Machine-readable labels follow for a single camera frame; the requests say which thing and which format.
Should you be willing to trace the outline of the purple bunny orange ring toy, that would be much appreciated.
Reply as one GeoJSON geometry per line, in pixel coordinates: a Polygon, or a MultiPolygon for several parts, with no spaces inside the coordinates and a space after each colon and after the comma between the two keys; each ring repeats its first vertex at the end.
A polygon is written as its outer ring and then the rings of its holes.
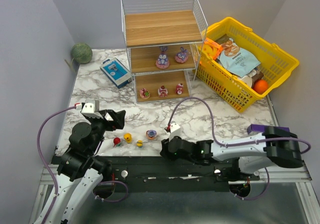
{"type": "Polygon", "coordinates": [[[157,132],[156,130],[147,130],[146,131],[146,137],[149,139],[149,140],[153,140],[157,137],[157,132]]]}

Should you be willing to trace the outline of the pink bear strawberry tart toy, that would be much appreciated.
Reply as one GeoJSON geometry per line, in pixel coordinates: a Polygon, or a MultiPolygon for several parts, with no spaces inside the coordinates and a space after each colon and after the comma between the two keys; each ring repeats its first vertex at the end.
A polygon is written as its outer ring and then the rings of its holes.
{"type": "Polygon", "coordinates": [[[142,99],[146,100],[150,98],[150,93],[147,89],[142,88],[139,90],[139,95],[142,99]]]}

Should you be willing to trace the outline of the pink bear cake car toy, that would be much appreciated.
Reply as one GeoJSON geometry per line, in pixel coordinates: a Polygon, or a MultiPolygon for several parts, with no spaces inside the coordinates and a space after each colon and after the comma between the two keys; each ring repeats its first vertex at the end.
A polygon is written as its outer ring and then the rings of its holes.
{"type": "Polygon", "coordinates": [[[159,89],[158,89],[158,96],[160,98],[164,98],[164,97],[167,97],[168,96],[168,89],[163,85],[161,86],[159,89]]]}

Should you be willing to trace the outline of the purple bunny pink donut toy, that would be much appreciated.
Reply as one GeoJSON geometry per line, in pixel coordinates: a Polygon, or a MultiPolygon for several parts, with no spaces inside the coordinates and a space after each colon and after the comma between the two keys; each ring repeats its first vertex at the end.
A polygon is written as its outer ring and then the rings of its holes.
{"type": "Polygon", "coordinates": [[[168,50],[167,46],[160,46],[160,54],[156,60],[156,67],[159,69],[166,69],[170,65],[170,61],[168,59],[168,56],[166,54],[166,51],[168,50]]]}

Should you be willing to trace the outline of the purple unicorn pink donut toy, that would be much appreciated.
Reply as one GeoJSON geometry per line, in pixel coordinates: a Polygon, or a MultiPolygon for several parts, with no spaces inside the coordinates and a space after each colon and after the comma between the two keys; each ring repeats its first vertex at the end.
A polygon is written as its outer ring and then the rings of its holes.
{"type": "Polygon", "coordinates": [[[178,52],[174,58],[177,63],[185,63],[189,58],[188,55],[189,55],[188,50],[185,49],[184,47],[180,47],[180,52],[178,52]]]}

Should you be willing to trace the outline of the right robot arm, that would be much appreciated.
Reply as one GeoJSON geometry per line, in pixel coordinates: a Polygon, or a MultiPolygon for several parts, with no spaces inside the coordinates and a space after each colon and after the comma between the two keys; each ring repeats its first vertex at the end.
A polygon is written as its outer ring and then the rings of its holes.
{"type": "Polygon", "coordinates": [[[170,161],[183,159],[197,165],[209,166],[229,159],[235,161],[237,174],[253,174],[259,169],[278,166],[296,169],[303,166],[299,141],[295,134],[270,126],[264,132],[247,138],[222,141],[190,142],[180,137],[181,128],[174,123],[169,137],[161,142],[160,155],[170,161]]]}

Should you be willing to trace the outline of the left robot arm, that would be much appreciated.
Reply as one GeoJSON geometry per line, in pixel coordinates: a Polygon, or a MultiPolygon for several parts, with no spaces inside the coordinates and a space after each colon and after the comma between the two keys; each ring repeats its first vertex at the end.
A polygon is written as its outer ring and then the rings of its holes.
{"type": "Polygon", "coordinates": [[[128,190],[125,183],[115,179],[111,162],[99,161],[95,156],[106,131],[124,128],[126,111],[87,111],[86,107],[85,104],[81,108],[86,121],[72,128],[69,147],[61,156],[57,174],[53,174],[50,167],[46,166],[54,187],[36,220],[37,224],[69,224],[88,195],[100,183],[110,186],[119,183],[128,190]]]}

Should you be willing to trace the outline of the yellow duck toy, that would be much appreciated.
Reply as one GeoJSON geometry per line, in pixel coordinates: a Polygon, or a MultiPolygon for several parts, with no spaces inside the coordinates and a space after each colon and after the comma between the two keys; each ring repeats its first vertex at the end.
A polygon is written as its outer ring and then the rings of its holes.
{"type": "Polygon", "coordinates": [[[132,135],[130,133],[125,133],[123,138],[128,144],[132,142],[132,135]]]}

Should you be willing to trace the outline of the small yellow blue toy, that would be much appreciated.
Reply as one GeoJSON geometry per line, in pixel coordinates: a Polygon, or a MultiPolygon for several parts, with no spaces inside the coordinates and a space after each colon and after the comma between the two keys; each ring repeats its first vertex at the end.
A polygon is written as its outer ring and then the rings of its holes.
{"type": "Polygon", "coordinates": [[[139,148],[142,148],[143,147],[143,141],[142,140],[138,140],[136,145],[139,147],[139,148]]]}

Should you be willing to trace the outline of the blue razor box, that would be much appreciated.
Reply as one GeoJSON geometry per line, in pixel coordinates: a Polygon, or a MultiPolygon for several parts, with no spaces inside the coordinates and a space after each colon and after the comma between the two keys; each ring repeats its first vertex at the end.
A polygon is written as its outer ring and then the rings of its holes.
{"type": "Polygon", "coordinates": [[[131,73],[117,58],[104,60],[100,69],[118,89],[132,82],[131,73]]]}

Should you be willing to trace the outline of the purple box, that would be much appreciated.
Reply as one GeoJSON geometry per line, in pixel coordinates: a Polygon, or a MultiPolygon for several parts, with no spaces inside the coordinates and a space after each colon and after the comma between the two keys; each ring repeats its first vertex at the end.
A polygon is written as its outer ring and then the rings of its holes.
{"type": "MultiPolygon", "coordinates": [[[[265,128],[267,127],[271,127],[271,126],[268,126],[268,125],[260,125],[260,124],[250,124],[248,127],[247,127],[247,133],[250,134],[250,133],[253,133],[253,132],[258,132],[258,133],[261,133],[261,132],[264,132],[265,131],[265,128]]],[[[289,127],[280,127],[280,126],[277,126],[277,128],[279,129],[282,129],[282,130],[285,130],[285,131],[290,131],[289,127]]]]}

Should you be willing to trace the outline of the yellow plastic basket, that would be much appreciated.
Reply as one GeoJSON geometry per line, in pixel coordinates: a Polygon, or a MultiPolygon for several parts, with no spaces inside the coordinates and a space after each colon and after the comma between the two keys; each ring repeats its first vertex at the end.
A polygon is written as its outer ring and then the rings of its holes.
{"type": "Polygon", "coordinates": [[[205,48],[196,76],[237,112],[244,112],[283,84],[299,61],[232,17],[210,25],[206,37],[222,46],[217,58],[205,48]]]}

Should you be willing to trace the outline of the orange snack packet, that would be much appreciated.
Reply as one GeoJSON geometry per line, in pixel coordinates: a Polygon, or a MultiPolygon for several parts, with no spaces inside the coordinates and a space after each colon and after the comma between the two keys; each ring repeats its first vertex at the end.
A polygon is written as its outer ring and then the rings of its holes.
{"type": "Polygon", "coordinates": [[[223,47],[210,38],[206,38],[204,40],[202,51],[210,59],[216,60],[223,51],[223,47]]]}

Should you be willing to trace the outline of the orange fruit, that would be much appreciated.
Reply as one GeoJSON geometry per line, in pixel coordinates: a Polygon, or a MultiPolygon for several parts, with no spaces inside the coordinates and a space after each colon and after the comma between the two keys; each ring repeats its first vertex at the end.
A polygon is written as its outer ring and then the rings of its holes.
{"type": "Polygon", "coordinates": [[[268,86],[269,85],[265,80],[260,79],[254,83],[252,89],[258,94],[263,94],[265,91],[267,91],[268,86]]]}

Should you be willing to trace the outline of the light blue snack bag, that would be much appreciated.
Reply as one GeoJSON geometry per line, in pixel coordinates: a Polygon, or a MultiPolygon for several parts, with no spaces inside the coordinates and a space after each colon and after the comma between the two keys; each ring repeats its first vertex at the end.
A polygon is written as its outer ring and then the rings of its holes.
{"type": "Polygon", "coordinates": [[[216,40],[223,47],[218,57],[222,67],[240,78],[260,65],[260,61],[248,50],[238,46],[232,38],[224,35],[216,40]]]}

